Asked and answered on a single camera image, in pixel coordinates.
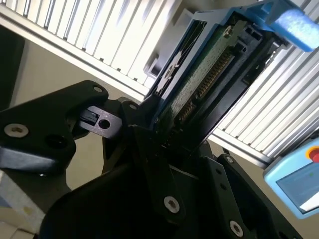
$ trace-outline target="black metal bracket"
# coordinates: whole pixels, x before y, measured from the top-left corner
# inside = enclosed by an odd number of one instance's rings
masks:
[[[102,86],[84,81],[1,112],[0,168],[62,173],[76,150],[71,131],[80,113],[107,98]]]
[[[215,172],[227,175],[242,222],[258,239],[301,239],[294,227],[229,154],[217,158]]]

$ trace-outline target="metal louver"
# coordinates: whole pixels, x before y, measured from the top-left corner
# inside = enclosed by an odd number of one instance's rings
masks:
[[[130,96],[181,0],[0,0],[1,24]]]
[[[295,0],[319,21],[318,0]],[[266,167],[319,128],[319,51],[280,51],[210,139]]]

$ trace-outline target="white panel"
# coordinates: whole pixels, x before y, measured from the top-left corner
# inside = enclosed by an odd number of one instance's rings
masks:
[[[155,79],[153,79],[152,77],[147,77],[144,85],[150,89],[154,83],[155,83]]]
[[[98,9],[99,3],[100,3],[100,0],[91,0],[88,12],[86,13],[82,28],[80,30],[78,40],[76,41],[76,46],[80,49],[83,48],[85,40],[87,39],[89,35],[90,27],[94,20],[94,16]]]
[[[50,8],[51,0],[42,0],[40,6],[40,13],[37,24],[41,27],[44,27],[46,17],[48,16],[48,11]]]
[[[103,55],[105,53],[108,54],[108,48],[110,48],[112,45],[112,41],[114,41],[113,36],[110,36],[110,32],[116,32],[117,31],[117,23],[121,20],[121,10],[125,8],[126,0],[117,0],[112,13],[110,15],[110,18],[107,22],[107,25],[105,26],[101,39],[99,41],[99,44],[96,48],[94,57],[97,59],[103,58]]]
[[[123,74],[128,74],[162,3],[163,0],[142,0],[112,67],[120,68]]]
[[[169,12],[171,11],[174,3],[175,0],[167,0],[166,2],[164,2],[164,6],[156,22],[154,23],[149,35],[147,36],[147,39],[145,40],[134,61],[134,64],[131,67],[131,70],[128,74],[130,78],[136,78],[140,83],[143,82],[143,79],[145,80],[145,73],[143,71],[143,68],[150,58],[153,49],[155,49],[156,44],[160,39],[160,36],[162,35],[164,29],[171,20]]]
[[[31,0],[30,2],[30,8],[28,13],[28,19],[37,22],[38,16],[39,16],[39,9],[41,6],[42,0]]]
[[[56,31],[58,29],[65,3],[66,0],[56,0],[54,3],[51,20],[48,26],[48,31],[52,32],[53,34],[56,34]]]
[[[102,0],[100,6],[98,7],[92,31],[90,32],[88,42],[85,45],[86,52],[90,55],[93,55],[95,49],[97,48],[97,44],[100,40],[102,31],[111,13],[113,3],[114,0]]]
[[[123,39],[125,31],[130,23],[135,9],[138,7],[139,0],[125,0],[126,7],[123,9],[123,14],[118,19],[116,29],[112,34],[112,37],[108,39],[108,43],[104,46],[103,55],[104,63],[110,65],[114,59],[114,56],[119,48],[119,45]]]
[[[23,16],[26,0],[19,0],[16,5],[16,12]]]
[[[16,9],[17,0],[6,0],[5,5],[6,7],[10,8],[11,10],[15,11]]]
[[[60,25],[58,28],[58,32],[56,34],[60,38],[64,38],[64,35],[65,35],[67,27],[68,27],[69,20],[71,18],[71,14],[72,14],[72,10],[73,10],[75,1],[76,0],[67,0],[67,2],[65,4],[63,15],[61,18],[61,22],[60,22]]]
[[[74,15],[73,23],[71,25],[70,33],[68,35],[68,42],[72,45],[75,44],[77,37],[79,36],[79,31],[82,26],[82,22],[85,18],[86,11],[89,6],[89,0],[80,1],[77,10]]]

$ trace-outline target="silver screw head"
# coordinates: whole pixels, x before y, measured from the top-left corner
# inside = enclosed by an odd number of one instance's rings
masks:
[[[237,222],[230,221],[229,225],[230,225],[230,229],[236,236],[238,236],[239,238],[242,238],[244,236],[244,232]]]
[[[179,203],[174,197],[171,197],[171,196],[165,197],[164,205],[171,213],[176,214],[179,212]]]
[[[229,163],[233,163],[234,162],[234,160],[231,157],[229,157],[229,156],[227,156],[226,159],[227,159],[227,162],[229,162]]]
[[[95,91],[97,91],[97,92],[102,92],[102,91],[103,91],[100,87],[97,87],[97,86],[95,86],[93,89],[94,89]]]
[[[225,31],[223,32],[223,37],[228,38],[232,35],[233,33],[233,27],[232,26],[228,26]]]
[[[29,133],[29,129],[19,123],[11,123],[4,127],[6,135],[14,138],[23,138]]]

